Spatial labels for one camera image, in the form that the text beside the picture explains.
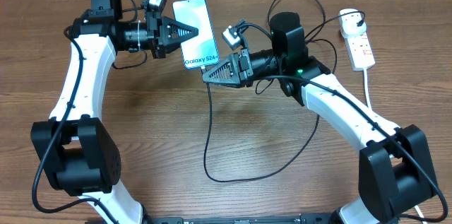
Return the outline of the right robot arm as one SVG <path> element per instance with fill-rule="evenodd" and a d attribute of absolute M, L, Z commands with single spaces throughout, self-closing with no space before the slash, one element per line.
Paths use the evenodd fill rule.
<path fill-rule="evenodd" d="M 417 126 L 384 119 L 341 86 L 331 70 L 309 55 L 298 14 L 269 20 L 272 47 L 235 49 L 203 71 L 208 85 L 242 88 L 276 79 L 284 94 L 323 117 L 359 156 L 359 197 L 336 209 L 331 223 L 397 223 L 410 209 L 442 197 L 427 138 Z"/>

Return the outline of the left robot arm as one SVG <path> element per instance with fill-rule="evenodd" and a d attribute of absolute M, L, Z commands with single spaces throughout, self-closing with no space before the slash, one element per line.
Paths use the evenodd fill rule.
<path fill-rule="evenodd" d="M 163 15 L 167 0 L 143 0 L 144 20 L 124 20 L 121 0 L 91 0 L 64 30 L 71 60 L 55 108 L 35 122 L 30 137 L 40 160 L 37 176 L 74 204 L 88 203 L 105 223 L 149 223 L 145 207 L 121 181 L 121 156 L 102 123 L 109 70 L 120 51 L 162 59 L 198 34 Z"/>

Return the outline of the blue Galaxy smartphone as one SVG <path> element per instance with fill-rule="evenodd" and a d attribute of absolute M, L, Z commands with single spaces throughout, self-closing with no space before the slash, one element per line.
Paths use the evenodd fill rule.
<path fill-rule="evenodd" d="M 181 43 L 186 69 L 215 65 L 220 56 L 206 0 L 178 0 L 172 4 L 177 22 L 191 26 L 192 37 Z"/>

